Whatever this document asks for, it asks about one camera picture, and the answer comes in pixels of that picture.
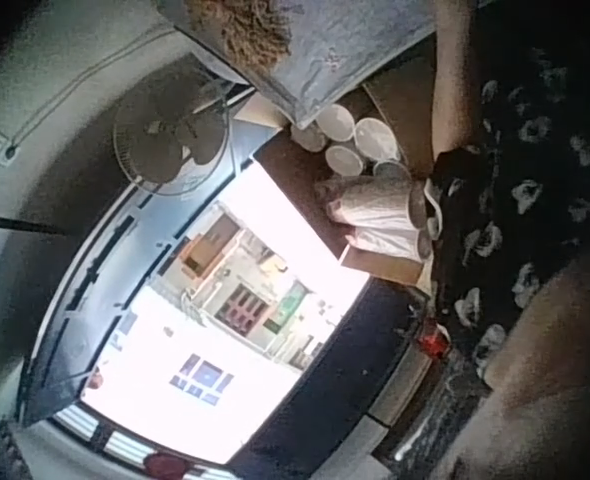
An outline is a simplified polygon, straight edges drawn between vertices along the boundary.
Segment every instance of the cardboard box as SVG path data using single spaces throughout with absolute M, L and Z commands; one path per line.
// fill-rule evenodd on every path
M 419 179 L 430 174 L 433 164 L 430 146 L 433 82 L 431 65 L 419 57 L 372 78 L 364 88 L 351 91 L 338 102 L 356 120 L 369 116 L 389 122 L 411 173 Z M 304 150 L 290 139 L 289 129 L 285 129 L 261 147 L 255 159 L 342 265 L 404 285 L 417 285 L 420 276 L 425 283 L 423 264 L 347 244 L 346 226 L 331 221 L 315 195 L 315 184 L 333 173 L 323 152 Z

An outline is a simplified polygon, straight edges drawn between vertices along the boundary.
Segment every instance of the window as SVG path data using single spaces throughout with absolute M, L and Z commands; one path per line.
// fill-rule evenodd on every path
M 239 299 L 239 306 L 243 307 L 244 304 L 248 301 L 248 298 L 251 296 L 251 292 L 249 292 L 248 290 L 246 290 L 244 292 L 244 294 L 242 295 L 242 298 Z
M 279 331 L 282 329 L 282 327 L 280 325 L 275 323 L 270 318 L 264 322 L 264 327 L 266 327 L 268 330 L 273 332 L 275 335 L 277 335 L 279 333 Z
M 217 368 L 215 365 L 205 361 L 199 366 L 193 375 L 193 378 L 202 385 L 212 387 L 215 385 L 215 382 L 219 380 L 219 377 L 222 375 L 222 373 L 222 370 Z
M 234 375 L 192 354 L 169 383 L 191 397 L 216 406 L 233 378 Z
M 192 257 L 187 257 L 186 260 L 184 260 L 184 264 L 190 268 L 191 270 L 193 270 L 197 275 L 201 275 L 202 273 L 204 273 L 204 267 L 202 265 L 200 265 L 199 263 L 197 263 Z
M 268 305 L 244 285 L 238 285 L 233 294 L 217 311 L 215 318 L 246 335 L 262 317 Z
M 195 365 L 197 365 L 197 362 L 199 362 L 199 360 L 199 356 L 195 354 L 191 355 L 190 358 L 186 360 L 186 363 L 184 363 L 184 366 L 180 370 L 180 373 L 186 376 L 190 375 L 193 371 L 193 368 L 195 368 Z
M 260 303 L 260 304 L 257 306 L 257 308 L 255 309 L 255 313 L 254 313 L 254 315 L 255 315 L 256 317 L 261 317 L 261 316 L 264 314 L 264 312 L 266 311 L 266 309 L 267 309 L 267 308 L 268 308 L 268 305 L 266 305 L 264 302 L 261 302 L 261 303 Z
M 257 297 L 254 296 L 253 298 L 251 298 L 251 301 L 248 302 L 248 305 L 246 305 L 246 309 L 249 312 L 252 312 L 253 311 L 253 308 L 255 307 L 255 305 L 257 305 L 257 302 L 258 301 L 259 301 L 259 298 L 257 298 Z

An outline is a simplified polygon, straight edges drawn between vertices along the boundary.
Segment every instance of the black floral fabric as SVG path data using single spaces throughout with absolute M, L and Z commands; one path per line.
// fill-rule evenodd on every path
M 533 296 L 590 242 L 590 88 L 531 48 L 482 89 L 482 145 L 442 154 L 427 185 L 441 228 L 434 314 L 478 372 Z

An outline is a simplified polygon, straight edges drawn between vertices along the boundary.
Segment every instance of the white paper cup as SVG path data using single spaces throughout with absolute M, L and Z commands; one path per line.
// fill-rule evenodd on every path
M 325 153 L 326 163 L 342 177 L 356 177 L 364 171 L 364 160 L 351 142 L 335 143 Z
M 361 250 L 425 262 L 432 254 L 426 230 L 385 230 L 357 227 L 349 243 Z
M 385 230 L 419 230 L 426 227 L 426 204 L 421 182 L 375 178 L 347 188 L 328 205 L 336 222 Z
M 363 118 L 357 122 L 355 145 L 362 155 L 376 162 L 400 159 L 395 134 L 388 125 L 376 118 Z
M 328 138 L 335 142 L 348 142 L 355 133 L 355 119 L 341 105 L 329 105 L 315 119 L 315 123 Z

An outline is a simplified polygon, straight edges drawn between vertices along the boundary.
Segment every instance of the person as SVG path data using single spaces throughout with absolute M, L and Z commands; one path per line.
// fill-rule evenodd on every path
M 590 75 L 482 82 L 477 0 L 433 6 L 430 310 L 493 391 L 431 478 L 590 476 Z

